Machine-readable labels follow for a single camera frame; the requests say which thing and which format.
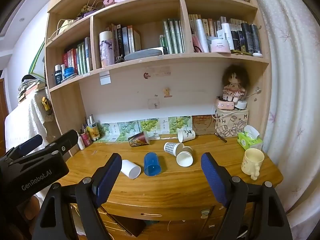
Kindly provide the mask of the red printed plastic cup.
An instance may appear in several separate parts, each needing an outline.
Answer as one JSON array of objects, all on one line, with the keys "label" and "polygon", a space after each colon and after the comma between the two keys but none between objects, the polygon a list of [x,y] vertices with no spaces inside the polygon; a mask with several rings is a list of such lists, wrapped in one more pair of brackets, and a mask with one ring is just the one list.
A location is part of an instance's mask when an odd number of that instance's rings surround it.
[{"label": "red printed plastic cup", "polygon": [[129,145],[131,147],[149,145],[150,140],[146,131],[142,131],[128,138]]}]

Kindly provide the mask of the brown sleeve paper cup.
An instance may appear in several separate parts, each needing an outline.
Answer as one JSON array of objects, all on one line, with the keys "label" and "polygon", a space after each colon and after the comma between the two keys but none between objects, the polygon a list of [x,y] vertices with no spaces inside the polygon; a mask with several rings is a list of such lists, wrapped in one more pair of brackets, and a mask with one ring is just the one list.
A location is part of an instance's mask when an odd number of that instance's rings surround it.
[{"label": "brown sleeve paper cup", "polygon": [[176,156],[176,162],[181,167],[189,167],[193,164],[193,150],[189,146],[184,146],[182,151]]}]

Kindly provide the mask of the blue plastic cup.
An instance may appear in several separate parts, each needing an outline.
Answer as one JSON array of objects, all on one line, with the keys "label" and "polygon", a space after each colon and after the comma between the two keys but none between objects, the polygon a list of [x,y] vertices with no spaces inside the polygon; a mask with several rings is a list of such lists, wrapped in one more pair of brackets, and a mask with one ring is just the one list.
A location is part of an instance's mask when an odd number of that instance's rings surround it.
[{"label": "blue plastic cup", "polygon": [[144,157],[144,173],[146,176],[153,177],[161,172],[158,155],[154,152],[149,152]]}]

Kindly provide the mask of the grey checkered paper cup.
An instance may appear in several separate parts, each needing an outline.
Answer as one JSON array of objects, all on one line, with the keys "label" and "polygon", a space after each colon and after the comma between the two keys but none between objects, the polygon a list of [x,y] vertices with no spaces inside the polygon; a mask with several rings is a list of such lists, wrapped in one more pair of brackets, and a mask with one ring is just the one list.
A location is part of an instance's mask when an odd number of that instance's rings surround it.
[{"label": "grey checkered paper cup", "polygon": [[182,143],[174,143],[174,142],[166,142],[164,144],[164,151],[173,155],[177,156],[184,148],[184,145]]}]

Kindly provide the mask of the white leaf print cup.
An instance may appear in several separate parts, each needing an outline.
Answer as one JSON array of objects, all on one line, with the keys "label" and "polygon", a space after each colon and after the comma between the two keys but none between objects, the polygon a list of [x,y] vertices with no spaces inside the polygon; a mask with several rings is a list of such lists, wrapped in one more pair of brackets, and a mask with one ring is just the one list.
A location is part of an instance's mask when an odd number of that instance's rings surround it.
[{"label": "white leaf print cup", "polygon": [[179,130],[177,132],[177,138],[180,143],[194,140],[196,137],[194,130]]}]

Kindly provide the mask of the white small bottle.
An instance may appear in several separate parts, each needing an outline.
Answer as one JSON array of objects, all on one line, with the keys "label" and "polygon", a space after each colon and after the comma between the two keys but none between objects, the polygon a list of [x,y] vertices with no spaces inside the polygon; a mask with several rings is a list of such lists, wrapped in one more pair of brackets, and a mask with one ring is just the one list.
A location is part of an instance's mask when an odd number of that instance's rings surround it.
[{"label": "white small bottle", "polygon": [[84,150],[86,148],[82,137],[78,134],[78,146],[80,148],[80,150]]}]

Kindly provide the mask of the black pen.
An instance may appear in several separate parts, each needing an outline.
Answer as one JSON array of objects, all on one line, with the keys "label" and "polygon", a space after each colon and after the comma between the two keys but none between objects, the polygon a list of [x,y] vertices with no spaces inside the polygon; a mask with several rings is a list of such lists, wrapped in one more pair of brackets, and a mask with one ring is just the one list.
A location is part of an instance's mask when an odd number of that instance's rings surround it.
[{"label": "black pen", "polygon": [[217,133],[214,133],[215,136],[217,136],[220,140],[222,140],[223,142],[227,142],[227,140],[225,138],[223,138],[222,136],[220,136],[219,134]]}]

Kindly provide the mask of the green tissue pack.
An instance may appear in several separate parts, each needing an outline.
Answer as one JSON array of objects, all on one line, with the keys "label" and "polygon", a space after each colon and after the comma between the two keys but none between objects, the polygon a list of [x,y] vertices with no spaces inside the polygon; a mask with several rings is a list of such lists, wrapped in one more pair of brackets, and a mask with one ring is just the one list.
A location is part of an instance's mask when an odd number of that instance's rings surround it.
[{"label": "green tissue pack", "polygon": [[247,150],[249,148],[256,148],[262,150],[263,140],[260,138],[260,133],[253,126],[247,125],[244,131],[238,133],[238,143]]}]

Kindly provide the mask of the brown cardboard card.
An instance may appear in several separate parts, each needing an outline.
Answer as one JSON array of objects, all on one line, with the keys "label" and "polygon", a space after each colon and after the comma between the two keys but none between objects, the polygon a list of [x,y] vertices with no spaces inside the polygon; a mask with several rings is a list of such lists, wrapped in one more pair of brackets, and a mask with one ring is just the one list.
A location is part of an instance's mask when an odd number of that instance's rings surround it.
[{"label": "brown cardboard card", "polygon": [[192,128],[196,135],[214,134],[215,120],[211,115],[195,115],[192,116]]}]

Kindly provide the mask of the white curtain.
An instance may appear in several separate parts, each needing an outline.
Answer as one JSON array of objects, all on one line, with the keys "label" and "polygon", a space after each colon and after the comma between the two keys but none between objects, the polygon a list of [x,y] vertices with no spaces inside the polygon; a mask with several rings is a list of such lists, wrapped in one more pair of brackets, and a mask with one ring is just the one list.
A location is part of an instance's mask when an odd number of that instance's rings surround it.
[{"label": "white curtain", "polygon": [[319,239],[319,24],[302,0],[257,0],[270,44],[272,87],[264,151],[294,239]]}]

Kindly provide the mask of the grape calendar cards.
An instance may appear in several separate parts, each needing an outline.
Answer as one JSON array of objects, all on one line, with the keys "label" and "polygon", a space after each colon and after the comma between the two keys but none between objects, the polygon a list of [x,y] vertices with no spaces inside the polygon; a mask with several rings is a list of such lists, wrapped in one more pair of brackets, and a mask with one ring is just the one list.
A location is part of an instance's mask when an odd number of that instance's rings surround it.
[{"label": "grape calendar cards", "polygon": [[177,134],[179,130],[191,130],[191,116],[171,116],[141,119],[128,122],[98,123],[99,142],[124,142],[140,132],[146,132],[151,140],[159,140],[161,135]]}]

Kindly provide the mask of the brown haired rag doll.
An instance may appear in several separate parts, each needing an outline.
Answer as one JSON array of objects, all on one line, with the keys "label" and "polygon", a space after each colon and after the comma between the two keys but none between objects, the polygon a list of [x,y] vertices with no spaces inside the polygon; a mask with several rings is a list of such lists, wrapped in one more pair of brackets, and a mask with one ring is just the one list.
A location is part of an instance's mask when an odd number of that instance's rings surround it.
[{"label": "brown haired rag doll", "polygon": [[236,65],[229,66],[224,71],[222,83],[222,99],[237,103],[246,95],[249,85],[249,75],[246,68]]}]

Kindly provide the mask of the wooden bookshelf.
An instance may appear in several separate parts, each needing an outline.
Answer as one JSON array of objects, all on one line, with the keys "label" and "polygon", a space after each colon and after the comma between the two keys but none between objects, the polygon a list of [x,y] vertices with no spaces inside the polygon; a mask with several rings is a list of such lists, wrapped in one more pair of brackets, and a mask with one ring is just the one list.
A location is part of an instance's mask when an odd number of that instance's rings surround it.
[{"label": "wooden bookshelf", "polygon": [[[255,24],[262,57],[196,53],[189,14],[225,16]],[[185,52],[102,67],[99,34],[109,24],[131,26],[142,48],[159,45],[163,21],[181,22]],[[66,49],[89,37],[92,70],[60,85],[55,66]],[[80,129],[92,115],[102,123],[170,116],[209,115],[231,64],[247,69],[248,123],[265,134],[271,96],[269,42],[257,0],[51,0],[46,30],[46,77],[61,133]]]}]

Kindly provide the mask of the pink floral thermos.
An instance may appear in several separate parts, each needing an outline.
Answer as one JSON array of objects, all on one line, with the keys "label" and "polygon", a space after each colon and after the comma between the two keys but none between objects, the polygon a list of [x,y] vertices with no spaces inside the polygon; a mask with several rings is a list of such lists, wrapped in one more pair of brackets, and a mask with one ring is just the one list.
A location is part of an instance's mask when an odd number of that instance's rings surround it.
[{"label": "pink floral thermos", "polygon": [[106,68],[114,64],[113,34],[111,31],[103,31],[99,34],[99,50],[101,66]]}]

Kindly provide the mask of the pink cream jar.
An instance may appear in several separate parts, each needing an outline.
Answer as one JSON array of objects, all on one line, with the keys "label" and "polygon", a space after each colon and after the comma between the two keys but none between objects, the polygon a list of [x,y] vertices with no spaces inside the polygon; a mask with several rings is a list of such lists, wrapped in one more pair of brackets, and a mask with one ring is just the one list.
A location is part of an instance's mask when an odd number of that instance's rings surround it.
[{"label": "pink cream jar", "polygon": [[231,49],[229,43],[224,39],[214,39],[211,42],[210,49],[212,53],[225,53],[230,54]]}]

